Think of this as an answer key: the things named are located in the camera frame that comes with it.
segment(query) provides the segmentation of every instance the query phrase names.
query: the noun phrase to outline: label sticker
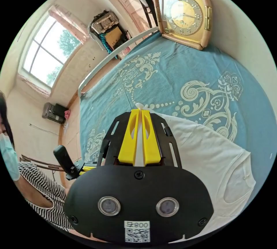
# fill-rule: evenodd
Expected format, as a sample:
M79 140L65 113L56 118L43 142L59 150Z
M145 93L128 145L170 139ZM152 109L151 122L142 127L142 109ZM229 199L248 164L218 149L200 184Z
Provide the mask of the label sticker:
M125 242L150 242L149 221L124 221Z

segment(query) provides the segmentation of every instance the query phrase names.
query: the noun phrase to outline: bed frame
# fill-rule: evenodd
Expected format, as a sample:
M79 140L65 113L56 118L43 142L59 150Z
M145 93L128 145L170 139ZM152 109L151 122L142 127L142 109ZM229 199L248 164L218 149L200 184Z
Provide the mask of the bed frame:
M148 29L142 33L140 33L139 35L131 38L130 40L128 40L127 42L125 42L124 44L122 44L121 46L119 46L118 48L116 48L112 53L110 53L108 56L106 56L86 77L85 79L82 81L82 83L79 85L78 88L78 96L79 98L81 97L81 92L83 90L83 88L89 83L89 81L109 62L111 61L115 56L117 56L121 51L123 51L124 49L126 49L128 46L130 46L131 44L135 43L136 41L140 40L141 38L143 38L144 36L151 34L155 31L158 31L159 28L158 27L154 27L151 29Z

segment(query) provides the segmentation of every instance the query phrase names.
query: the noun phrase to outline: white cloth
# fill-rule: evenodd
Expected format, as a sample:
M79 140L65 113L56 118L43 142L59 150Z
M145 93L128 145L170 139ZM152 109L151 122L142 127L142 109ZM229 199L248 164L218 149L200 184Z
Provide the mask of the white cloth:
M147 109L139 103L136 106ZM256 183L251 172L250 153L201 124L157 114L166 120L176 139L182 168L205 184L212 200L213 216L201 233L192 238L232 221L242 211ZM137 148L140 147L142 138L138 136Z

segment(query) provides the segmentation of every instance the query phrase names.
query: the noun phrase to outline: sky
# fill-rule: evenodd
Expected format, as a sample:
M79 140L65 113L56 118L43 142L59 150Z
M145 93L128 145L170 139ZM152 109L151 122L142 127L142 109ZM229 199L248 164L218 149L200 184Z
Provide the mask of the sky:
M40 28L40 30L38 31L38 33L36 34L34 39L40 43L43 37L45 36L46 32L49 30L50 26L54 22L55 19L49 16ZM62 25L60 25L59 23L55 23L42 42L42 46L63 63L65 63L67 57L63 55L63 51L59 48L58 40L64 29L65 28ZM27 71L29 71L31 67L37 48L38 44L32 41L32 44L29 48L24 62L24 68ZM51 73L57 66L61 68L62 64L59 63L56 59L54 59L51 55L49 55L45 50L40 48L36 55L31 72L35 77L37 77L43 82L46 82L47 74Z

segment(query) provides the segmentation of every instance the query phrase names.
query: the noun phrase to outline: window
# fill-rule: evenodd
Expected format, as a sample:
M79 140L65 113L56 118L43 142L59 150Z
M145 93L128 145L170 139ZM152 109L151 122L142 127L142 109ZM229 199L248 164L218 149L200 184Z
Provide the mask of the window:
M79 44L77 38L48 16L32 39L23 69L51 88L64 63Z

